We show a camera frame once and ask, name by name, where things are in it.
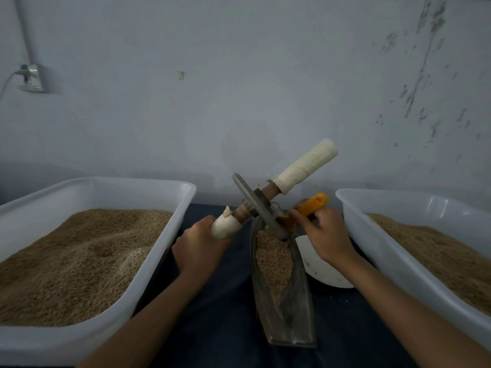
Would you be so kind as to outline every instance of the electrical outlet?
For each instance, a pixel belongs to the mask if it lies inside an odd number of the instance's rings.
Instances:
[[[19,89],[25,92],[46,92],[41,82],[42,76],[39,74],[39,68],[36,64],[25,65],[22,67],[22,71],[26,71],[26,74],[24,75],[24,84],[20,85]]]

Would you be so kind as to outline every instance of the white plastic tub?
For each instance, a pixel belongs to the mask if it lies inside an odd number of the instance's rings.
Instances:
[[[462,301],[364,213],[429,226],[491,258],[491,214],[420,192],[341,189],[348,232],[367,257],[404,291],[491,351],[491,317]]]
[[[132,315],[166,248],[172,244],[196,186],[156,179],[81,178],[0,206],[0,261],[88,209],[159,209],[174,215],[119,300],[67,327],[0,326],[0,365],[76,365]]]

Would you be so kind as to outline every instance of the grain scoop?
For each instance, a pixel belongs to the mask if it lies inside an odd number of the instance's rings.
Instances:
[[[256,217],[250,238],[251,277],[256,308],[267,340],[271,344],[303,347],[317,345],[312,299],[304,263],[290,229],[291,223],[278,204],[270,201],[279,194],[286,195],[295,185],[337,154],[334,143],[324,139],[278,177],[270,180],[263,189],[258,188],[254,191],[240,175],[234,174],[233,179],[245,196],[242,205],[233,212],[227,207],[212,225],[212,233],[216,238],[226,238],[240,230],[242,223],[250,216]],[[270,288],[256,261],[256,236],[266,226],[271,234],[288,242],[293,261],[290,280],[277,303],[273,301]]]
[[[247,202],[258,214],[251,228],[249,253],[254,299],[266,338],[269,343],[275,345],[316,347],[314,307],[304,262],[292,234],[293,227],[290,229],[285,226],[285,216],[278,204],[274,202],[264,204],[264,199],[260,198],[258,191],[252,191],[241,176],[234,174],[233,179],[245,195]],[[265,229],[266,225],[270,233],[288,242],[292,255],[292,274],[281,293],[279,302],[275,302],[256,260],[257,234]]]

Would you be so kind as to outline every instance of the hand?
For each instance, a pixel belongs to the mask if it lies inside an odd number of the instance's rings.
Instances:
[[[288,212],[295,223],[304,229],[315,251],[324,261],[338,268],[356,259],[358,254],[351,245],[348,232],[344,227],[343,217],[339,211],[324,207],[314,214],[319,220],[318,226],[295,209]]]
[[[172,254],[181,274],[188,275],[202,287],[217,269],[230,239],[215,239],[211,225],[215,217],[208,216],[184,231],[172,246]]]

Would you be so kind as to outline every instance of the orange handle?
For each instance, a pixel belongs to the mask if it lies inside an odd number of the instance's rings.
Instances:
[[[304,205],[298,208],[298,212],[303,216],[311,215],[328,203],[326,194],[320,192],[312,196]]]
[[[312,196],[305,204],[298,208],[298,212],[304,217],[315,213],[328,203],[328,197],[326,194],[320,192],[317,195]],[[295,222],[287,215],[279,216],[279,219],[291,232],[295,229]]]

